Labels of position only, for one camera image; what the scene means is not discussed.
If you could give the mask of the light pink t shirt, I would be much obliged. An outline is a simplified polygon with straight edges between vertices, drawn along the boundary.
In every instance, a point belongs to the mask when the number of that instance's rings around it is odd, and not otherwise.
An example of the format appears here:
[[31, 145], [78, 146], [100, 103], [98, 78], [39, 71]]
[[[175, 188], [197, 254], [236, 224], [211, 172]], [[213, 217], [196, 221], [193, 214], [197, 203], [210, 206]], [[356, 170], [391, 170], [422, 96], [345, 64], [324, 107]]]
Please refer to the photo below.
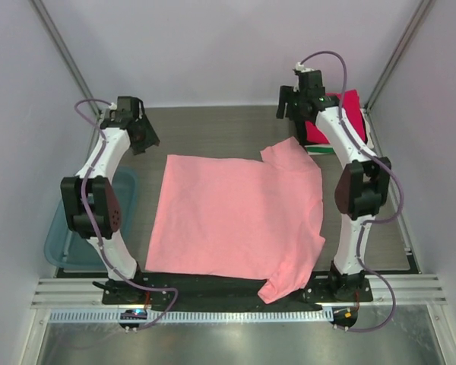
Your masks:
[[321, 170], [294, 138], [260, 160], [171, 154], [146, 269], [261, 280], [273, 303], [309, 281], [323, 210]]

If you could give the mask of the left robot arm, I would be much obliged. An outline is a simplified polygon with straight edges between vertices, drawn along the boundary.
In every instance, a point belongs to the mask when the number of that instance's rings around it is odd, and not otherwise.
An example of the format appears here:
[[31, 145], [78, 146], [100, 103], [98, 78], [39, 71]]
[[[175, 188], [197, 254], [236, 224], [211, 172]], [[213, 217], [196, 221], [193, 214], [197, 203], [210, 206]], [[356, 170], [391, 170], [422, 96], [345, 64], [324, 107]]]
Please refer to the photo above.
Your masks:
[[122, 237], [122, 209], [112, 181], [126, 152], [142, 154], [160, 139], [137, 97], [118, 97], [106, 105], [99, 122], [90, 124], [98, 134], [96, 145], [82, 168], [60, 184], [66, 223], [106, 267], [107, 281], [94, 282], [103, 291], [103, 302], [140, 303], [146, 297], [143, 272]]

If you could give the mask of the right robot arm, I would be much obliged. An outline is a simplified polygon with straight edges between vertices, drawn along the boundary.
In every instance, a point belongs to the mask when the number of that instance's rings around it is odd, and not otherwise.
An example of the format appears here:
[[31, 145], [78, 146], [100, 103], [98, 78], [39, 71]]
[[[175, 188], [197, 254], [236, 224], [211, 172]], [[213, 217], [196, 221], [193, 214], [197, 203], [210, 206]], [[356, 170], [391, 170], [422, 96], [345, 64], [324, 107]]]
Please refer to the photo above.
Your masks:
[[305, 146], [312, 123], [328, 140], [342, 173], [334, 191], [341, 214], [340, 240], [331, 263], [327, 288], [339, 301], [353, 301], [363, 292], [363, 260], [369, 230], [388, 198], [391, 162], [378, 157], [358, 135], [342, 107], [343, 96], [328, 95], [319, 70], [297, 64], [295, 86], [282, 86], [276, 117], [295, 125]]

